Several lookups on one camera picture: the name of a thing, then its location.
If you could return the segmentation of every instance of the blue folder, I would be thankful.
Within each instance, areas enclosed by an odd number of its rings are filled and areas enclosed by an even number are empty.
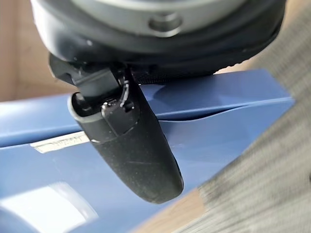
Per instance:
[[[142,85],[141,89],[182,172],[185,189],[179,198],[241,155],[294,104],[265,70]],[[0,103],[0,202],[63,182],[97,214],[95,220],[71,232],[124,233],[178,199],[161,205],[143,201],[118,179],[90,143],[44,154],[31,147],[30,143],[81,130],[67,110],[68,98]],[[0,221],[0,232],[23,222],[5,209],[0,208],[0,215],[6,217]],[[21,232],[32,232],[23,224],[26,227]]]

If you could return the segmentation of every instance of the gray fabric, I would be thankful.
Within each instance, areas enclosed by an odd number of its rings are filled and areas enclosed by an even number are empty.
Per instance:
[[[297,15],[248,67],[268,69],[296,105],[200,187],[207,212],[179,232],[311,232],[311,3]]]

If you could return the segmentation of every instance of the gray carpet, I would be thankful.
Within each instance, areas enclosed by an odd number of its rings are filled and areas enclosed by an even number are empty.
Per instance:
[[[266,68],[296,105],[200,187],[206,214],[183,233],[311,233],[311,3],[248,68]]]

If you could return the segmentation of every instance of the wooden floor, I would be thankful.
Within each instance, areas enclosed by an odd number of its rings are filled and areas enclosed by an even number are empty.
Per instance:
[[[138,233],[311,232],[311,0],[289,0],[280,37],[221,72],[266,68],[297,99],[242,157],[139,226]],[[28,0],[0,0],[0,101],[68,93],[47,67]]]

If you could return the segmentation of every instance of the white label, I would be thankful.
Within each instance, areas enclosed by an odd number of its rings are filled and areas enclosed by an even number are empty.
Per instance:
[[[30,146],[35,148],[40,153],[47,153],[53,150],[60,150],[66,147],[79,145],[85,142],[89,142],[89,138],[81,131],[77,133],[71,133],[60,137],[55,137],[40,142],[31,143]]]
[[[40,233],[68,233],[98,218],[89,203],[66,183],[7,197],[0,200],[0,208],[19,216]]]

